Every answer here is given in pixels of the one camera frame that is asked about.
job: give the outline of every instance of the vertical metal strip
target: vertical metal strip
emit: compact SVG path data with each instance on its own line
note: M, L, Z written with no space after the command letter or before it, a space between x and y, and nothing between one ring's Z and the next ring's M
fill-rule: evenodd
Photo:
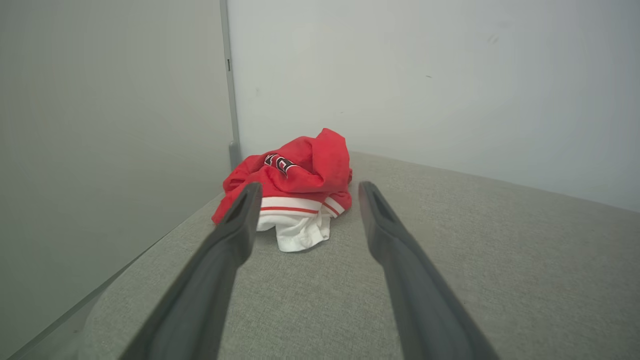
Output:
M235 169L241 161L240 135L238 132L238 117L236 111L236 89L234 87L234 68L231 59L231 43L229 40L229 18L227 0L220 0L220 17L222 19L222 39L225 46L225 67L227 68L227 88L229 92L229 108L231 110L231 128L234 140L229 144L229 159L231 169Z

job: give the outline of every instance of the floor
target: floor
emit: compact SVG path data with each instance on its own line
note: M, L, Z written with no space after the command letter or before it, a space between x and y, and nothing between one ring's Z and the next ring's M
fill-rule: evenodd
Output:
M12 360L76 360L82 344L82 331L89 312L99 297L87 302L21 357Z

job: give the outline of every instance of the red stripe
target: red stripe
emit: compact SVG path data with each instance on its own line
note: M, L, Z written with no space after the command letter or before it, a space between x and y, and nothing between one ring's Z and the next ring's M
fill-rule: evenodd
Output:
M340 214L338 214L338 211L336 211L334 208L332 208L331 206L329 206L326 202L323 202L322 205L326 206L329 210L333 211L333 213L335 214L335 216L338 216Z
M268 206L261 208L260 210L288 210L288 211L300 211L302 213L317 214L317 210L301 209L301 208L287 208L286 206Z

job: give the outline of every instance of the gray seat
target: gray seat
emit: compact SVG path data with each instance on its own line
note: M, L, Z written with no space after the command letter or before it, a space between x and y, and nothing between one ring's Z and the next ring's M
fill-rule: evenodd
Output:
M373 181L505 359L640 352L640 213L502 181L351 154L353 207L331 238L282 253L259 233L238 271L221 358L401 357L357 184ZM101 296L81 359L122 353L214 226L220 197L167 234Z

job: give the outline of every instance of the logo on red jacket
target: logo on red jacket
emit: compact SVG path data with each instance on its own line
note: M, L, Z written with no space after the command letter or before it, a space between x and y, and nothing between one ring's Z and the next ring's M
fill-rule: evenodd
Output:
M284 176L287 176L287 171L292 167L297 167L291 160L285 159L278 154L270 154L264 158L264 164L270 167L275 167L280 170Z

